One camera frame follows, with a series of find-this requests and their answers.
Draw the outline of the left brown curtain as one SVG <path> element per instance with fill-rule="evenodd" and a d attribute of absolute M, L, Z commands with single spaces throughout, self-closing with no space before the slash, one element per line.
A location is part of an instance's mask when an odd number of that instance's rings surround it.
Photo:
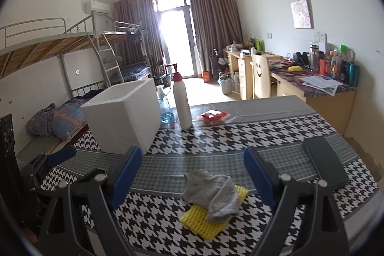
<path fill-rule="evenodd" d="M 163 58 L 154 0 L 121 0 L 113 4 L 113 10 L 116 29 L 128 33 L 127 39 L 116 48 L 116 53 L 122 57 L 122 65 L 139 62 L 155 65 Z"/>

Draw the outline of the grey sock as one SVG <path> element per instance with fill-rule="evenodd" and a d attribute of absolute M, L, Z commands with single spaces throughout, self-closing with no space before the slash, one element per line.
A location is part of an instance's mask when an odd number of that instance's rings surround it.
<path fill-rule="evenodd" d="M 206 220 L 222 224 L 240 212 L 240 196 L 230 176 L 212 175 L 207 170 L 193 170 L 184 175 L 181 198 L 190 205 L 207 210 Z"/>

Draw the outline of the blue orange quilt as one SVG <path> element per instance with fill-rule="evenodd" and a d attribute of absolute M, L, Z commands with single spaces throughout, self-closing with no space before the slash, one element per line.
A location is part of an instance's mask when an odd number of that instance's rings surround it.
<path fill-rule="evenodd" d="M 81 110 L 86 102 L 86 99 L 75 98 L 59 107 L 51 103 L 27 122 L 25 130 L 32 137 L 58 137 L 69 142 L 87 124 Z"/>

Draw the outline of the white bottle red pump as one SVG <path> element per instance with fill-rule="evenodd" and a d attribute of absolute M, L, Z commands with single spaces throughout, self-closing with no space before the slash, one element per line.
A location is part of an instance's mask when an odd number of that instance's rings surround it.
<path fill-rule="evenodd" d="M 192 126 L 191 110 L 187 98 L 186 86 L 181 74 L 177 70 L 177 64 L 168 64 L 167 67 L 173 67 L 173 95 L 178 113 L 180 127 L 189 129 Z"/>

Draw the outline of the yellow object on desk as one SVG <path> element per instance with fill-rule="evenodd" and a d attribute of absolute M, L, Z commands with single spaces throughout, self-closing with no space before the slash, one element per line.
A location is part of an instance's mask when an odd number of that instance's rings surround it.
<path fill-rule="evenodd" d="M 291 71 L 291 72 L 297 72 L 297 71 L 302 71 L 303 68 L 300 66 L 300 65 L 292 65 L 290 67 L 288 67 L 288 71 Z"/>

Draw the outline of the black folding chair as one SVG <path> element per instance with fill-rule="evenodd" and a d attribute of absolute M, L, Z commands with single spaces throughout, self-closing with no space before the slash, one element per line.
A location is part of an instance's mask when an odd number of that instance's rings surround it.
<path fill-rule="evenodd" d="M 165 58 L 161 58 L 155 65 L 154 83 L 156 86 L 162 86 L 164 88 L 171 86 L 171 76 L 167 72 Z"/>

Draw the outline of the glass balcony door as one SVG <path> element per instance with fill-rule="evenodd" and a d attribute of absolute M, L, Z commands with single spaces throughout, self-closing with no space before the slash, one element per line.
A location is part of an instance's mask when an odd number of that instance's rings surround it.
<path fill-rule="evenodd" d="M 190 0 L 153 0 L 163 51 L 168 64 L 176 64 L 183 77 L 198 76 Z"/>

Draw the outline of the dark green phone case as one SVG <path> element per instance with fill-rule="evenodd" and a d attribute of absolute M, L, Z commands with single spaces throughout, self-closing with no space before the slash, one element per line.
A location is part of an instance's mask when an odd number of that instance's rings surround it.
<path fill-rule="evenodd" d="M 349 182 L 342 163 L 324 137 L 304 139 L 303 148 L 311 159 L 320 179 L 333 190 Z"/>

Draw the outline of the white styrofoam box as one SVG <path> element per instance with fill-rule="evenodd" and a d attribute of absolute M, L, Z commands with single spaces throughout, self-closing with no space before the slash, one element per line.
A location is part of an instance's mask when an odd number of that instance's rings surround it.
<path fill-rule="evenodd" d="M 125 154 L 131 146 L 148 153 L 161 125 L 154 80 L 116 84 L 81 106 L 103 152 Z"/>

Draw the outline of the yellow foam fruit net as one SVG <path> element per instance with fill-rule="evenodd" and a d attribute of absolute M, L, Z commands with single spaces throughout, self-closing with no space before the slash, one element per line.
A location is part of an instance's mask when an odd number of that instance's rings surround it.
<path fill-rule="evenodd" d="M 249 190 L 231 181 L 186 187 L 182 199 L 191 207 L 180 223 L 205 240 L 214 239 L 240 213 Z"/>

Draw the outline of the white air conditioner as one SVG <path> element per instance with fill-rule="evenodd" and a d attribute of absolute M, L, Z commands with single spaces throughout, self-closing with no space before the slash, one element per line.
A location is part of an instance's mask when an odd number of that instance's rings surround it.
<path fill-rule="evenodd" d="M 85 12 L 91 14 L 92 12 L 97 12 L 101 14 L 109 14 L 111 12 L 111 7 L 107 3 L 99 1 L 89 1 L 85 4 Z"/>

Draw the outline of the orange object on floor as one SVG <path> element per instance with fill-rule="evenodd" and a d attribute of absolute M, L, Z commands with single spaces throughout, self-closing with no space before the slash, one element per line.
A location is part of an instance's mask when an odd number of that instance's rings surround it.
<path fill-rule="evenodd" d="M 205 83 L 209 83 L 211 81 L 211 76 L 209 71 L 202 72 L 202 78 Z"/>

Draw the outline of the long wooden desk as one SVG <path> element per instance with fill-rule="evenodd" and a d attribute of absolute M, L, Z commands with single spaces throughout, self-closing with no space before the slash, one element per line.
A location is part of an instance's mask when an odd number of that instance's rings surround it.
<path fill-rule="evenodd" d="M 224 50 L 223 52 L 228 59 L 230 73 L 238 72 L 240 75 L 238 91 L 241 99 L 256 99 L 258 96 L 254 93 L 252 58 L 250 56 L 242 57 L 239 51 Z M 262 56 L 269 62 L 272 96 L 296 95 L 322 115 L 341 135 L 346 132 L 354 104 L 355 87 L 341 84 L 335 95 L 331 96 L 322 90 L 303 84 L 303 78 L 311 76 L 308 70 L 291 72 L 283 65 L 281 56 L 268 53 L 263 53 Z M 277 64 L 281 64 L 282 67 L 274 68 L 274 65 Z"/>

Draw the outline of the red snack packet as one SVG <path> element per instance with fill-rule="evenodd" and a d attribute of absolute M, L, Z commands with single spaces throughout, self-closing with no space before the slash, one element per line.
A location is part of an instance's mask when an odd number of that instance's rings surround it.
<path fill-rule="evenodd" d="M 197 116 L 196 121 L 203 125 L 217 125 L 225 123 L 230 118 L 227 112 L 220 110 L 207 110 L 206 112 Z"/>

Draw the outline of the far metal bunk bed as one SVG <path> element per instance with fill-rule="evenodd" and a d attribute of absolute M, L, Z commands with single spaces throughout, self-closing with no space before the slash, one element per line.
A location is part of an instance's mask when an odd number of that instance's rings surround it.
<path fill-rule="evenodd" d="M 107 48 L 103 52 L 105 56 L 102 57 L 107 76 L 108 71 L 115 66 L 120 68 L 139 62 L 146 62 L 152 67 L 151 57 L 146 48 L 147 39 L 148 31 L 141 25 L 115 21 L 114 30 L 104 32 L 101 37 L 102 43 Z"/>

